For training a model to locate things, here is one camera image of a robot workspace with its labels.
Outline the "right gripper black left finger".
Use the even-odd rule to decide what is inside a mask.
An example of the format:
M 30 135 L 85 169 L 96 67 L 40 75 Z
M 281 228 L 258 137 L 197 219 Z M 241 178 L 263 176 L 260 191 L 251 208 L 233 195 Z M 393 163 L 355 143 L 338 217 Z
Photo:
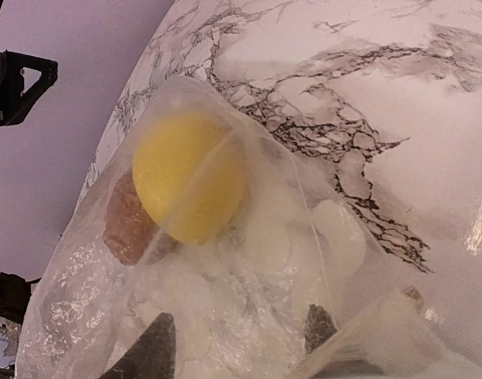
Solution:
M 173 379 L 175 354 L 175 319 L 160 313 L 102 379 Z

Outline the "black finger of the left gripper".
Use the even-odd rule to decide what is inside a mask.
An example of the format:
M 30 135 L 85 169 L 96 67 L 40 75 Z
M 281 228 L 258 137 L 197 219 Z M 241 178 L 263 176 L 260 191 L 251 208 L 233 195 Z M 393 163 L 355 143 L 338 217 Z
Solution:
M 30 88 L 24 87 L 25 69 L 40 73 Z M 0 52 L 0 127 L 22 123 L 57 79 L 56 61 L 12 51 Z
M 0 272 L 0 317 L 12 322 L 23 322 L 32 286 L 40 279 L 26 281 L 24 278 Z

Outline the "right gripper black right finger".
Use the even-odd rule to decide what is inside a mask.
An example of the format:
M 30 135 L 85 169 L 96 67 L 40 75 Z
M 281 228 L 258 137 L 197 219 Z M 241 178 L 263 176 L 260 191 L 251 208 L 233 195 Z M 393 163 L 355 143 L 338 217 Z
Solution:
M 325 309 L 315 304 L 309 305 L 304 333 L 306 355 L 314 352 L 336 332 L 337 328 Z M 370 364 L 365 359 L 349 359 L 329 363 L 315 374 L 314 378 L 376 377 L 382 375 L 383 370 L 380 367 Z

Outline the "polka dot zip top bag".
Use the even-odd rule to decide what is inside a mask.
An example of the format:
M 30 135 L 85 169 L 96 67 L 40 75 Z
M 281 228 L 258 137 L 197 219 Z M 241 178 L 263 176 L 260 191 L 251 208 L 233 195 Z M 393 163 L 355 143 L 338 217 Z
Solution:
M 210 115 L 246 157 L 247 191 L 209 241 L 163 227 L 134 266 L 103 241 L 115 183 L 132 171 L 151 125 L 174 113 Z M 309 305 L 337 332 L 306 355 Z M 102 378 L 160 313 L 175 319 L 174 378 L 314 378 L 331 362 L 365 359 L 382 376 L 482 378 L 424 317 L 427 299 L 323 172 L 291 153 L 210 85 L 174 77 L 87 191 L 28 305 L 19 378 Z

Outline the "yellow fake fruit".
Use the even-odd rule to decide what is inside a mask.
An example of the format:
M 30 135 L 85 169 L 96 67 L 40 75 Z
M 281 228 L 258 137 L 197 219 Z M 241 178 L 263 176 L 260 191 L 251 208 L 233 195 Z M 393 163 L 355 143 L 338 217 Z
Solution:
M 132 172 L 143 209 L 187 244 L 201 245 L 225 228 L 247 191 L 239 138 L 199 112 L 154 122 L 135 149 Z

